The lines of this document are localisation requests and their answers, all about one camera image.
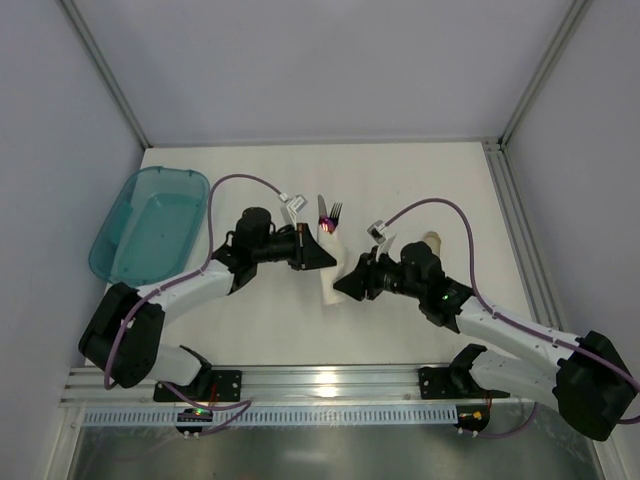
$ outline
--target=white tabletop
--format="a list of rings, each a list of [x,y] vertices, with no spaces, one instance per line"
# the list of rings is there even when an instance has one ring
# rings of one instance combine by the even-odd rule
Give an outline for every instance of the white tabletop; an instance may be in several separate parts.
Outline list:
[[[341,238],[354,252],[370,250],[366,228],[409,203],[445,197],[468,215],[476,240],[483,293],[506,309],[529,311],[480,143],[305,145],[154,148],[142,167],[197,170],[213,182],[229,173],[261,176],[281,190],[302,193],[309,205],[298,221],[317,221],[316,195],[341,201]],[[216,245],[242,211],[262,206],[280,226],[280,202],[250,180],[230,180],[214,197]],[[424,206],[396,224],[392,256],[434,230],[442,238],[445,272],[469,282],[467,237],[455,212]],[[206,255],[203,229],[189,267]],[[375,302],[325,307],[318,272],[295,272],[285,263],[260,265],[257,277],[233,295],[201,305],[165,328],[163,341],[187,345],[214,364],[305,365],[448,362],[470,341],[437,328],[416,300],[383,293]]]

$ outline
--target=gray wall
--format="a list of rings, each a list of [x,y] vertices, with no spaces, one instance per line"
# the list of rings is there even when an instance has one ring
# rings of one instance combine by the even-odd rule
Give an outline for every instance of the gray wall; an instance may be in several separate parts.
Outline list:
[[[77,0],[152,144],[497,136],[570,0]]]
[[[87,254],[142,151],[53,0],[0,6],[0,477],[30,479],[104,284]]]
[[[510,152],[571,327],[608,335],[636,376],[639,138],[640,4],[595,1]],[[637,453],[640,427],[620,429]]]

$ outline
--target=fork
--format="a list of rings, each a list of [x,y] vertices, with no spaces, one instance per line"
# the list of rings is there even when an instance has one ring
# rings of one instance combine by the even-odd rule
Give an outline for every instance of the fork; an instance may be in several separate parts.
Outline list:
[[[331,220],[334,230],[338,228],[341,212],[342,212],[342,202],[334,203],[333,207],[331,207],[331,213],[329,214],[329,220]]]

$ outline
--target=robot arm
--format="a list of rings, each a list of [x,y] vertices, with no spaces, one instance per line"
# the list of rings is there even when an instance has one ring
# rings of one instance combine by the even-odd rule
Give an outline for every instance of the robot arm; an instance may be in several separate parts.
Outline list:
[[[336,265],[336,261],[314,240],[306,223],[286,225],[275,231],[270,213],[249,208],[242,214],[223,246],[213,252],[206,269],[190,272],[193,278],[176,283],[178,277],[161,284],[132,288],[113,285],[98,306],[79,344],[80,352],[105,370],[122,319],[141,299],[156,292],[135,315],[127,329],[111,368],[111,377],[124,388],[143,379],[171,382],[189,391],[209,391],[211,365],[186,347],[160,344],[162,329],[201,303],[230,295],[244,287],[257,273],[259,263],[286,261],[294,270],[314,270]]]
[[[385,242],[379,243],[360,256],[353,272],[334,283],[336,290],[358,301],[374,300],[383,291],[415,298],[435,325],[485,340],[517,357],[470,345],[448,373],[447,381],[457,391],[510,392],[557,410],[589,438],[608,438],[636,391],[609,368],[574,349],[586,350],[628,373],[609,339],[596,332],[581,338],[517,316],[505,322],[492,313],[502,309],[447,277],[440,259],[424,242],[406,245],[400,262],[386,253]]]

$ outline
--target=white connector clip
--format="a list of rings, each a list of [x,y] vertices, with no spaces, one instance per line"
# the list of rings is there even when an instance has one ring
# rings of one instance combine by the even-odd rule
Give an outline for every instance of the white connector clip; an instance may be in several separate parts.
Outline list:
[[[278,195],[284,205],[280,208],[284,222],[288,225],[296,226],[298,213],[307,205],[307,199],[302,195],[290,198],[286,193]]]
[[[373,224],[367,228],[367,233],[371,235],[371,238],[373,238],[378,245],[382,245],[387,241],[387,225],[382,220],[373,222]]]
[[[374,222],[369,228],[367,228],[367,233],[378,244],[378,249],[376,250],[376,260],[378,260],[380,258],[380,255],[382,255],[383,253],[389,253],[391,245],[396,239],[396,236],[393,235],[391,237],[387,237],[388,228],[382,220]]]

